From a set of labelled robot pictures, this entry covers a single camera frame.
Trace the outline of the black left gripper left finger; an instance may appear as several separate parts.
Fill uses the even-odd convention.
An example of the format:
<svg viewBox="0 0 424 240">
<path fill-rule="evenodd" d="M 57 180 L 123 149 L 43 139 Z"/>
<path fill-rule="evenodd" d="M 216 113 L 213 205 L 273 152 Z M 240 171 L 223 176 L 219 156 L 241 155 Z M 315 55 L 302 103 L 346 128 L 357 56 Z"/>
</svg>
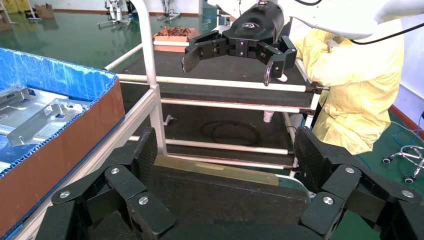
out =
<svg viewBox="0 0 424 240">
<path fill-rule="evenodd" d="M 175 227 L 176 218 L 147 188 L 157 154 L 152 127 L 137 143 L 115 148 L 97 170 L 51 197 L 36 238 L 88 240 L 91 229 L 118 212 L 137 239 L 160 239 Z"/>
</svg>

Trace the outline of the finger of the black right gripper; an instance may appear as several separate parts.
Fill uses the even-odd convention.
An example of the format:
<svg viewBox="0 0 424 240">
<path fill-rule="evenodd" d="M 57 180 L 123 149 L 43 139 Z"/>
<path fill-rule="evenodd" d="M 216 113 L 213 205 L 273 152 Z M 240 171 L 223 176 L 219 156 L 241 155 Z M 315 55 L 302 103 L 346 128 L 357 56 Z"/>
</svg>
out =
<svg viewBox="0 0 424 240">
<path fill-rule="evenodd" d="M 284 71 L 294 67 L 297 49 L 287 35 L 272 43 L 258 43 L 258 60 L 266 65 L 263 84 L 268 86 L 272 79 L 281 78 Z"/>
<path fill-rule="evenodd" d="M 193 70 L 201 60 L 225 56 L 229 50 L 228 40 L 218 30 L 191 38 L 188 43 L 181 60 L 184 73 Z"/>
</svg>

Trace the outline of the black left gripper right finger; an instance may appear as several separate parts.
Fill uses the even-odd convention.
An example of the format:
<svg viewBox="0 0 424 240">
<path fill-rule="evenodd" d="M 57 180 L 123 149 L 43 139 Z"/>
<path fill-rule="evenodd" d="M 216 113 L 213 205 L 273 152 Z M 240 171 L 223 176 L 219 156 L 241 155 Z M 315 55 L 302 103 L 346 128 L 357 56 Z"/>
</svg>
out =
<svg viewBox="0 0 424 240">
<path fill-rule="evenodd" d="M 297 128 L 293 152 L 315 193 L 299 223 L 316 236 L 330 239 L 350 211 L 382 240 L 423 239 L 423 198 L 416 191 L 369 170 L 345 148 L 321 142 L 306 126 Z"/>
</svg>

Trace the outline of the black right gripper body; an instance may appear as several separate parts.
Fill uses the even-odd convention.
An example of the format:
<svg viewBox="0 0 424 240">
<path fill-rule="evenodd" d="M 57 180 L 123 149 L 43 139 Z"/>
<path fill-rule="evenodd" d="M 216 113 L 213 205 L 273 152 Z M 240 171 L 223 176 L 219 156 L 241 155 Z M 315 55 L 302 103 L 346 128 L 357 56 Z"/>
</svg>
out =
<svg viewBox="0 0 424 240">
<path fill-rule="evenodd" d="M 273 44 L 284 26 L 282 8 L 273 1 L 256 3 L 240 17 L 228 30 L 222 32 L 226 39 L 226 54 L 241 58 L 264 58 L 264 46 Z"/>
</svg>

